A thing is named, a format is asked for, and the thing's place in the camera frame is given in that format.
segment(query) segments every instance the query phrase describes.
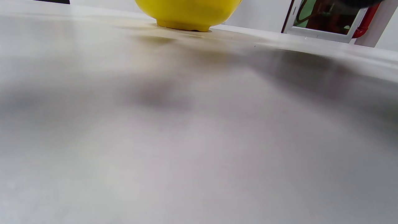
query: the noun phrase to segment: bowl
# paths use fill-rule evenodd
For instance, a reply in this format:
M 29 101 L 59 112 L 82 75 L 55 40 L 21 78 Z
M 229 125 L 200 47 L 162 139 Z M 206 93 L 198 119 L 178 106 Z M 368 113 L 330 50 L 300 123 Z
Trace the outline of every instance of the bowl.
M 135 0 L 159 26 L 207 32 L 225 22 L 242 0 Z

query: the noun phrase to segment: dark object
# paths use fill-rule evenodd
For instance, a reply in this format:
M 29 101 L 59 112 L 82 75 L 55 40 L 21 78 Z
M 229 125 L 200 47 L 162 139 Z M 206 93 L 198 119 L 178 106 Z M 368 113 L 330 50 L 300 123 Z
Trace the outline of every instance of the dark object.
M 351 8 L 366 8 L 374 6 L 384 0 L 338 0 L 338 1 Z
M 55 2 L 55 3 L 62 3 L 62 4 L 70 4 L 70 1 L 69 1 L 69 0 L 35 0 L 35 1 Z

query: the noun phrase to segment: tabletop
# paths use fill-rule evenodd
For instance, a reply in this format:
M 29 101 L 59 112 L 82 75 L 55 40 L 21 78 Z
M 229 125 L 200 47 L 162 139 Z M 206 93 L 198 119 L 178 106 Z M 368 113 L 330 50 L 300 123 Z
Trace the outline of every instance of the tabletop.
M 398 220 L 396 52 L 0 5 L 1 223 Z

